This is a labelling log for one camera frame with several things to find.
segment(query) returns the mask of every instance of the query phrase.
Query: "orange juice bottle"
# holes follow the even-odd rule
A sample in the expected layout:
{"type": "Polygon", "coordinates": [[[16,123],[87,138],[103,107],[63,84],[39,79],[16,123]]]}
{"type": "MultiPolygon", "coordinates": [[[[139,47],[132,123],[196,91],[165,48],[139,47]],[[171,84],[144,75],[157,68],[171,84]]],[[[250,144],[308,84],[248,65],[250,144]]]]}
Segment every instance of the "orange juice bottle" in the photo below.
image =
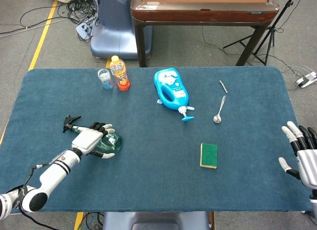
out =
{"type": "Polygon", "coordinates": [[[118,56],[111,57],[110,69],[115,77],[117,86],[121,91],[126,91],[130,88],[130,81],[127,76],[125,63],[118,56]]]}

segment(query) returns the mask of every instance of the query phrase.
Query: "tripod stand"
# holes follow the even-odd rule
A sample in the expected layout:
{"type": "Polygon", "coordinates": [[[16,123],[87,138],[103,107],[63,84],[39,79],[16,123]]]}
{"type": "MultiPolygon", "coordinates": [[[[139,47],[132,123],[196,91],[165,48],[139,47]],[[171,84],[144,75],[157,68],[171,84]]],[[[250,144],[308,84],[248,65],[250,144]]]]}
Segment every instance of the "tripod stand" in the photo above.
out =
{"type": "MultiPolygon", "coordinates": [[[[281,13],[278,15],[277,19],[274,21],[274,23],[269,26],[267,28],[268,32],[267,34],[265,35],[265,37],[263,38],[263,40],[261,41],[259,47],[257,48],[257,50],[255,52],[252,53],[252,55],[257,58],[262,64],[266,65],[267,64],[267,59],[268,59],[268,54],[269,54],[269,51],[271,49],[271,44],[273,44],[273,47],[274,47],[274,33],[276,32],[276,25],[278,23],[278,21],[280,20],[280,18],[283,16],[284,12],[286,11],[287,8],[289,8],[291,5],[293,5],[293,0],[288,0],[287,3],[285,4],[285,6],[283,7],[281,13]],[[265,41],[267,40],[267,38],[269,37],[269,41],[268,41],[268,46],[267,46],[267,51],[266,51],[266,56],[265,56],[265,60],[263,61],[262,59],[260,59],[258,57],[258,52],[260,51],[261,47],[263,46],[263,44],[265,43],[265,41]]],[[[232,45],[235,45],[236,43],[240,43],[241,45],[243,45],[243,47],[246,47],[246,45],[243,43],[244,40],[250,38],[252,35],[250,36],[247,36],[247,37],[244,37],[238,41],[235,41],[223,48],[227,48],[229,46],[232,46],[232,45]]]]}

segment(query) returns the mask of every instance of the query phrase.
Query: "power strip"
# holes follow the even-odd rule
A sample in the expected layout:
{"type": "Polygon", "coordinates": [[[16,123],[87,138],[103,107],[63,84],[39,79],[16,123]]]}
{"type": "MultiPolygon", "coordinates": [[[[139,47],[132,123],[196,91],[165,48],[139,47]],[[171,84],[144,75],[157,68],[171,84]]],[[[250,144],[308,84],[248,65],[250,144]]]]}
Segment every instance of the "power strip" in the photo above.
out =
{"type": "Polygon", "coordinates": [[[84,22],[82,22],[81,24],[79,24],[76,27],[76,32],[79,34],[79,36],[83,39],[83,40],[88,40],[91,36],[91,30],[93,29],[93,21],[94,18],[88,18],[87,20],[85,20],[84,22]]]}
{"type": "Polygon", "coordinates": [[[306,78],[305,80],[304,80],[304,78],[298,79],[295,82],[295,84],[297,86],[299,86],[300,88],[305,88],[305,87],[309,86],[310,84],[317,82],[317,74],[316,74],[316,72],[311,72],[311,73],[307,74],[305,76],[305,78],[306,78]]]}

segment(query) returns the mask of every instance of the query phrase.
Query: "clear plastic cup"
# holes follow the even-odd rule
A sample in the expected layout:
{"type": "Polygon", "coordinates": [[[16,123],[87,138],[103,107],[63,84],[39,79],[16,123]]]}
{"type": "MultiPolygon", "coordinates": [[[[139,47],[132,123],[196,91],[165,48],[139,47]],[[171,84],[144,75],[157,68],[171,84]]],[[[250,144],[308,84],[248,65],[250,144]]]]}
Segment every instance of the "clear plastic cup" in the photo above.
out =
{"type": "Polygon", "coordinates": [[[105,89],[109,90],[113,88],[113,81],[109,70],[100,69],[97,74],[105,89]]]}

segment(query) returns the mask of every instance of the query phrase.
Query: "blue machine base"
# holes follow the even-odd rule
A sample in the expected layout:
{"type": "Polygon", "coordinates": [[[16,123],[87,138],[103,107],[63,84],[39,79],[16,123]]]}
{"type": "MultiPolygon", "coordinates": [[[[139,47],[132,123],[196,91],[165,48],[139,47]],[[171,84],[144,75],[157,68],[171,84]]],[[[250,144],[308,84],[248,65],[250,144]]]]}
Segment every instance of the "blue machine base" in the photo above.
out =
{"type": "MultiPolygon", "coordinates": [[[[151,57],[153,26],[144,27],[145,55],[151,57]]],[[[121,31],[107,28],[102,24],[94,26],[90,49],[95,57],[111,58],[118,55],[122,59],[137,59],[138,51],[133,28],[121,31]]]]}

